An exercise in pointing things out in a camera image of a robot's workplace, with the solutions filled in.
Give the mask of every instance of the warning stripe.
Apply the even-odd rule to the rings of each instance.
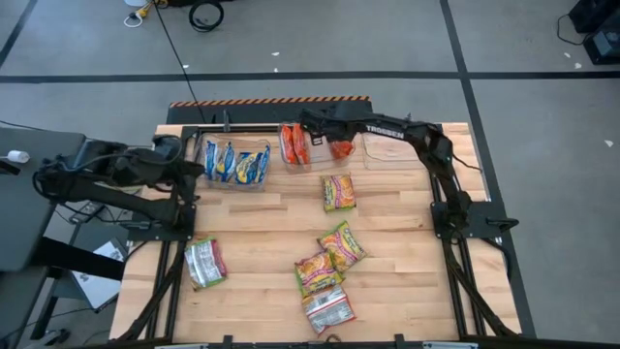
[[[253,104],[283,104],[307,102],[370,101],[369,96],[324,96],[324,97],[283,97],[283,98],[247,98],[217,101],[199,101],[198,106],[240,106]],[[196,102],[172,102],[169,108],[195,107]]]

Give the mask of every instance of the wooden table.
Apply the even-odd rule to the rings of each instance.
[[[477,165],[468,125],[443,126],[454,153]],[[181,128],[163,125],[157,133],[179,135]],[[316,237],[344,219],[369,253],[346,272],[342,284],[357,318],[327,330],[321,338],[330,333],[344,341],[392,341],[396,333],[403,333],[406,340],[458,338],[442,246],[434,236],[429,211],[428,171],[410,145],[371,136],[365,139],[371,157],[357,136],[357,150],[347,168],[288,174],[275,134],[233,136],[270,141],[267,186],[263,193],[207,190],[204,183],[197,188],[201,199],[195,239],[218,239],[230,276],[217,286],[194,292],[185,268],[174,342],[221,342],[225,334],[233,335],[235,342],[316,340],[302,312],[293,265],[317,253]],[[381,158],[406,161],[384,163]],[[456,162],[454,166],[462,188],[474,200],[483,201],[481,173]],[[319,176],[342,173],[352,176],[357,208],[326,214]],[[158,195],[144,193],[147,198]],[[480,293],[518,332],[501,253],[482,241],[468,242]],[[125,332],[151,297],[160,248],[161,242],[149,242],[128,262],[110,338]],[[468,329],[474,333],[469,302],[463,305]],[[164,300],[156,335],[163,335],[167,310]]]

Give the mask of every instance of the brand logo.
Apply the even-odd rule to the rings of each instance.
[[[384,135],[384,136],[388,136],[392,138],[397,138],[400,140],[405,139],[405,135],[402,132],[386,130],[384,128],[376,127],[376,126],[366,126],[366,129],[368,130],[368,132],[372,132],[372,133],[376,133],[376,134],[380,134],[380,135]]]

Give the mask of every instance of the gray floor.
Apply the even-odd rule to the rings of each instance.
[[[556,18],[574,3],[449,0],[469,71],[620,70],[593,66],[583,48],[555,37]],[[0,41],[25,4],[0,3]],[[162,11],[188,72],[456,71],[439,0],[237,0],[224,7],[224,23],[210,34],[189,27],[187,10]],[[39,0],[0,75],[178,74],[156,14],[128,29],[122,20],[129,11],[121,0]],[[563,32],[579,38],[568,21]],[[507,211],[521,221],[512,233],[538,336],[620,343],[614,326],[620,220],[613,211],[620,199],[614,178],[620,170],[620,80],[472,84]],[[199,100],[369,95],[375,110],[386,114],[469,121],[457,79],[193,85]],[[3,120],[131,144],[149,142],[170,102],[190,99],[183,82],[0,84]],[[48,233],[68,232],[56,217]],[[83,306],[66,302],[58,312]],[[52,326],[72,329],[68,344],[81,344],[109,327],[112,312],[59,317]]]

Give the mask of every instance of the food packet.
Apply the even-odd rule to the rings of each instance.
[[[222,150],[220,159],[217,163],[217,174],[220,176],[223,182],[229,181],[233,176],[235,169],[234,149],[233,144],[228,143],[226,148]]]
[[[259,168],[258,175],[256,176],[256,182],[262,183],[264,179],[264,174],[266,174],[267,169],[269,167],[269,145],[264,148],[263,156],[259,159]]]
[[[317,334],[323,333],[331,326],[356,319],[347,294],[339,285],[308,296],[301,304]]]
[[[280,151],[284,155],[284,158],[289,164],[297,163],[297,156],[295,155],[295,149],[293,147],[293,131],[289,126],[283,125],[280,132]]]
[[[236,166],[236,182],[239,184],[252,183],[257,177],[259,161],[262,153],[243,152],[239,155],[239,163]]]
[[[301,125],[293,124],[293,149],[295,155],[297,155],[297,161],[299,164],[310,164],[310,155],[308,155],[308,144],[303,136],[303,130]]]
[[[206,141],[206,149],[204,151],[204,174],[208,180],[214,180],[217,167],[217,143]]]
[[[353,152],[353,144],[347,141],[330,142],[329,151],[331,151],[331,156],[335,160],[342,159],[349,156]]]
[[[351,209],[356,206],[353,182],[348,174],[326,175],[321,177],[325,201],[325,212],[337,209]]]
[[[185,248],[185,260],[194,290],[217,285],[227,276],[215,238],[209,237]]]
[[[318,254],[294,264],[299,290],[307,297],[328,286],[341,283],[344,277],[336,270],[329,252]]]
[[[317,238],[317,242],[331,253],[333,264],[340,272],[344,272],[366,257],[366,251],[353,238],[347,221],[343,221],[333,231]]]

